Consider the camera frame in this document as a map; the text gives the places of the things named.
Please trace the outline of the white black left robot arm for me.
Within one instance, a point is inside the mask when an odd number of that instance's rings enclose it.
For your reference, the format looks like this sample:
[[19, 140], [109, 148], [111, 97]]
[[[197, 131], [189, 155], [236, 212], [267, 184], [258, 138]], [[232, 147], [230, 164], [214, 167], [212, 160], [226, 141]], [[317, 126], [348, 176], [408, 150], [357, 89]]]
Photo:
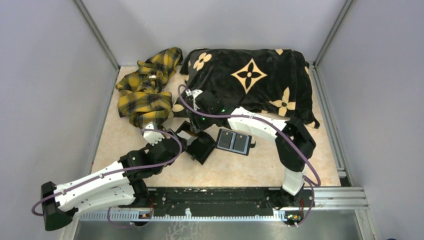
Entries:
[[156, 143], [129, 151], [111, 165], [80, 179], [41, 186], [46, 231], [69, 225], [80, 216], [112, 207], [144, 207], [150, 193], [145, 179], [158, 175], [187, 149], [187, 140], [172, 131]]

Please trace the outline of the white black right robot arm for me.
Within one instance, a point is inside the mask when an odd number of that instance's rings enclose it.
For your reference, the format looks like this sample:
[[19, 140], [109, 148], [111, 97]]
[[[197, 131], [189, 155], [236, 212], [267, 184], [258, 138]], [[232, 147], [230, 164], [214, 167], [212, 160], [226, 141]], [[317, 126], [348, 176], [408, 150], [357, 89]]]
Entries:
[[301, 200], [306, 161], [317, 145], [299, 118], [284, 121], [265, 117], [238, 105], [224, 104], [211, 92], [200, 89], [185, 90], [180, 100], [194, 132], [216, 125], [275, 143], [279, 160], [285, 167], [281, 199], [287, 206], [295, 206]]

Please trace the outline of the black blue card holder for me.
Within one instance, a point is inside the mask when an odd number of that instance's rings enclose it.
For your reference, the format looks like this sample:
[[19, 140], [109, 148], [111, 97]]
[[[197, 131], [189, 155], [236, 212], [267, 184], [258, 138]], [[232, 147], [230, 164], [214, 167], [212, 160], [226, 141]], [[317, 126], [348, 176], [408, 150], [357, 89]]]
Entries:
[[219, 130], [215, 144], [216, 149], [244, 156], [248, 156], [250, 149], [255, 147], [256, 142], [252, 142], [251, 135], [228, 129]]

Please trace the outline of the white credit card stack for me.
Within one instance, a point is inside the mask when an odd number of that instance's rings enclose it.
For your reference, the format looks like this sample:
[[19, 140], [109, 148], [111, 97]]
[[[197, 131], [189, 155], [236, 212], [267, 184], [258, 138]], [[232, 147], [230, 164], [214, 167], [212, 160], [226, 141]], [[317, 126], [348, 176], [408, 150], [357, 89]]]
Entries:
[[180, 138], [183, 138], [183, 139], [186, 139], [186, 140], [189, 140], [192, 136], [190, 135], [190, 134], [188, 134], [187, 132], [185, 132], [185, 131], [180, 131], [178, 134], [177, 134]]

